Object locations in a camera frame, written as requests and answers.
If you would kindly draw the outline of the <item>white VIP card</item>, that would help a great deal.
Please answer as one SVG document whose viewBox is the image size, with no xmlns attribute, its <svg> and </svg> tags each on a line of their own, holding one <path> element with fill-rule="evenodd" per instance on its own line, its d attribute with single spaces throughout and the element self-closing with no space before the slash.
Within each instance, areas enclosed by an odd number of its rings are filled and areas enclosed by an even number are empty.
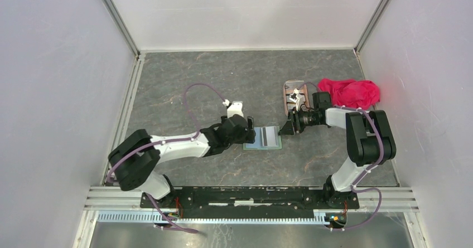
<svg viewBox="0 0 473 248">
<path fill-rule="evenodd" d="M 276 126 L 261 127 L 261 145 L 265 148 L 279 147 L 278 128 Z"/>
</svg>

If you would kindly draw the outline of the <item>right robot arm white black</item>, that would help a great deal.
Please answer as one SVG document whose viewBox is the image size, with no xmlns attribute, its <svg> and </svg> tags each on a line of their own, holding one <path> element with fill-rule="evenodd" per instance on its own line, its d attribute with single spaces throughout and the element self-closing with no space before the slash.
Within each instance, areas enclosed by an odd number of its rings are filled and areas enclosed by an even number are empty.
<svg viewBox="0 0 473 248">
<path fill-rule="evenodd" d="M 307 106 L 298 89 L 288 94 L 287 121 L 278 134 L 296 135 L 318 125 L 345 130 L 347 159 L 327 179 L 322 193 L 323 203 L 336 208 L 345 196 L 357 192 L 358 183 L 372 169 L 393 159 L 397 147 L 384 111 L 333 105 L 328 92 L 314 93 L 312 101 L 313 107 Z"/>
</svg>

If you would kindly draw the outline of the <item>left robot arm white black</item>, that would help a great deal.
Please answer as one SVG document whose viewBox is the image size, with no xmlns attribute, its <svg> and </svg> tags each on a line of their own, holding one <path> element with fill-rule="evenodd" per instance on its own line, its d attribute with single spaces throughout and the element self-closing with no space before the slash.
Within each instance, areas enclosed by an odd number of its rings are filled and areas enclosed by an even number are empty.
<svg viewBox="0 0 473 248">
<path fill-rule="evenodd" d="M 234 144 L 254 143 L 251 116 L 223 116 L 220 123 L 188 135 L 152 136 L 140 129 L 132 133 L 108 155 L 107 180 L 117 182 L 122 191 L 138 189 L 151 196 L 161 207 L 170 207 L 175 192 L 168 178 L 157 173 L 159 163 L 182 158 L 218 155 Z"/>
</svg>

